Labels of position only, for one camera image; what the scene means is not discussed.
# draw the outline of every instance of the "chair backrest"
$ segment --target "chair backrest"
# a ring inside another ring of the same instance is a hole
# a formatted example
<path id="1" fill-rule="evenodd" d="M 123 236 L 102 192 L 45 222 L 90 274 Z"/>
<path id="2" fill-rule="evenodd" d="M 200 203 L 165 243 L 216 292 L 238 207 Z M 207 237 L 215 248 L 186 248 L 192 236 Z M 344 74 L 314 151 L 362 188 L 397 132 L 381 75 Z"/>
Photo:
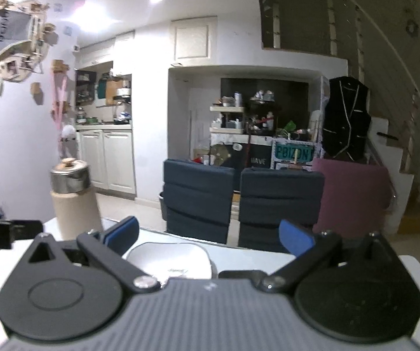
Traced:
<path id="1" fill-rule="evenodd" d="M 226 243 L 234 170 L 192 161 L 164 162 L 166 230 L 179 236 Z"/>
<path id="2" fill-rule="evenodd" d="M 380 231 L 390 203 L 389 173 L 383 166 L 315 159 L 325 176 L 321 212 L 314 232 L 332 230 L 346 239 Z"/>
<path id="3" fill-rule="evenodd" d="M 248 168 L 241 173 L 240 247 L 287 252 L 279 240 L 282 219 L 310 227 L 317 222 L 324 176 L 297 170 Z"/>

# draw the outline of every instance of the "lower cabinet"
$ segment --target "lower cabinet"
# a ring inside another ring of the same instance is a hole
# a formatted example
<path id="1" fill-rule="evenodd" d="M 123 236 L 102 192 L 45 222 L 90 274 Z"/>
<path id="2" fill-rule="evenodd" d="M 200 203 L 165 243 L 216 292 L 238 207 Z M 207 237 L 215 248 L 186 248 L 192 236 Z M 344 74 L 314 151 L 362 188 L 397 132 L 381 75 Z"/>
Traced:
<path id="1" fill-rule="evenodd" d="M 130 131 L 85 130 L 77 132 L 77 139 L 79 158 L 90 166 L 94 186 L 136 192 Z"/>

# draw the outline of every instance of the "gray ribbed surface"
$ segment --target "gray ribbed surface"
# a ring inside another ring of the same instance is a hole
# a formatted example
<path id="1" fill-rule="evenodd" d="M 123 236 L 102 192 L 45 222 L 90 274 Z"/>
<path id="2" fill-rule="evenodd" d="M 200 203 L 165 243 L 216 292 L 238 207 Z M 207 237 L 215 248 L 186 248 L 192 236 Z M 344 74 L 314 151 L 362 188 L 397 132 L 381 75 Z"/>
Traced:
<path id="1" fill-rule="evenodd" d="M 417 351 L 409 339 L 353 345 L 319 334 L 282 295 L 247 280 L 172 279 L 136 296 L 111 326 L 81 341 L 37 346 L 12 338 L 1 351 Z"/>

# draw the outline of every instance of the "metal lid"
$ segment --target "metal lid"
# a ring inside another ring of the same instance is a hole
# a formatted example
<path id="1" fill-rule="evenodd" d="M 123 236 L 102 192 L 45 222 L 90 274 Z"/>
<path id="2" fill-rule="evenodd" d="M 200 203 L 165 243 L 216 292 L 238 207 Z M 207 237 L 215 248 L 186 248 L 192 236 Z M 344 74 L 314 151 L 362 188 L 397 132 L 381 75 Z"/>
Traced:
<path id="1" fill-rule="evenodd" d="M 51 170 L 51 187 L 59 194 L 77 193 L 90 187 L 88 164 L 75 158 L 64 158 Z"/>

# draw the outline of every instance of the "trash can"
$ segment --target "trash can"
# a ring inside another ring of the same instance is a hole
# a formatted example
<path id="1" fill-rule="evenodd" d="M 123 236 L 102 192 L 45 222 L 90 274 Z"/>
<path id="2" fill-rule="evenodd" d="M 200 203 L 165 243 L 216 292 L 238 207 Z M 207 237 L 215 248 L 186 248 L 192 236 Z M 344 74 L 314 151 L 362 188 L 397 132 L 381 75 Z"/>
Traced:
<path id="1" fill-rule="evenodd" d="M 163 192 L 159 193 L 159 205 L 161 207 L 161 217 L 164 221 L 168 220 L 168 215 L 166 213 L 165 200 L 163 199 Z"/>

